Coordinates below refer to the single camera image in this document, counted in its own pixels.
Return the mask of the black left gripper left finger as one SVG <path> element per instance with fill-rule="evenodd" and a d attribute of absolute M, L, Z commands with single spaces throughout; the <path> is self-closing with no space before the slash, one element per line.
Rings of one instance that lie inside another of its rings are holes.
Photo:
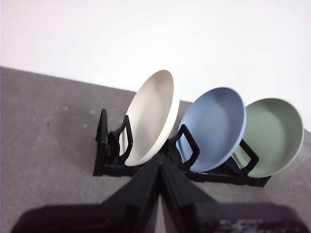
<path fill-rule="evenodd" d="M 50 205 L 22 214 L 14 233 L 140 233 L 159 195 L 160 161 L 153 158 L 107 200 L 98 204 Z"/>

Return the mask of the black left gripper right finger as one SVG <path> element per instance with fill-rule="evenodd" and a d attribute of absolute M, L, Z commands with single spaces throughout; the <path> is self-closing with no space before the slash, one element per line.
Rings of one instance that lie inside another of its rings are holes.
<path fill-rule="evenodd" d="M 160 159 L 162 196 L 183 233 L 307 233 L 297 212 L 270 202 L 220 203 L 194 185 L 172 162 Z"/>

